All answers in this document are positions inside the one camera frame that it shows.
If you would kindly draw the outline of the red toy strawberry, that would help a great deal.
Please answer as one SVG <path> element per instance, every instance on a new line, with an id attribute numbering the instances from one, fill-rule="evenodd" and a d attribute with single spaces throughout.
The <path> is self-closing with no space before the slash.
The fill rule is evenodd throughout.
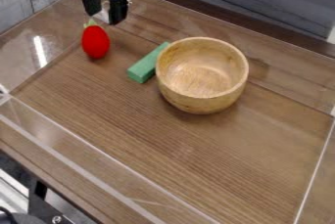
<path id="1" fill-rule="evenodd" d="M 110 37 L 94 19 L 83 25 L 82 47 L 85 53 L 96 60 L 102 59 L 110 49 Z"/>

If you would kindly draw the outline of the green rectangular block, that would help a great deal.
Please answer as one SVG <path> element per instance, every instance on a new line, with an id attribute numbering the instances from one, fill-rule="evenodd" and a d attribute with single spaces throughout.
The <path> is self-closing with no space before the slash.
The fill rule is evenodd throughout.
<path id="1" fill-rule="evenodd" d="M 145 83 L 156 74 L 158 55 L 169 45 L 169 42 L 164 42 L 129 67 L 128 76 L 137 83 Z"/>

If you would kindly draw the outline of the wooden bowl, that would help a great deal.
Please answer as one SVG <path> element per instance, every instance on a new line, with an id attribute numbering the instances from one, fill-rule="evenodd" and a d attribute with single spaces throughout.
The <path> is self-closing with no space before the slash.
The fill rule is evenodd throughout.
<path id="1" fill-rule="evenodd" d="M 156 77 L 165 100 L 181 111 L 211 114 L 240 99 L 250 77 L 247 56 L 231 43 L 188 37 L 163 50 Z"/>

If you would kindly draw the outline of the clear acrylic tray wall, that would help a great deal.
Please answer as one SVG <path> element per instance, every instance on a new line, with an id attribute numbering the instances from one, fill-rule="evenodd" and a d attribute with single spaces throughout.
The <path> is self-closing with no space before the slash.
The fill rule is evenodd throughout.
<path id="1" fill-rule="evenodd" d="M 165 0 L 134 0 L 81 46 L 82 0 L 0 35 L 0 151 L 102 224 L 335 224 L 335 59 Z M 235 45 L 251 72 L 224 111 L 164 98 L 129 67 L 164 42 Z"/>

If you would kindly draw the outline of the black table leg bracket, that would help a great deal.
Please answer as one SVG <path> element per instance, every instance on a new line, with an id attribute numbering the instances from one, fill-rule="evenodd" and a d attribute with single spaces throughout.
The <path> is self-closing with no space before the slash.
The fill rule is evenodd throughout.
<path id="1" fill-rule="evenodd" d="M 46 201 L 47 186 L 35 181 L 29 189 L 29 214 L 45 224 L 75 224 L 66 215 Z"/>

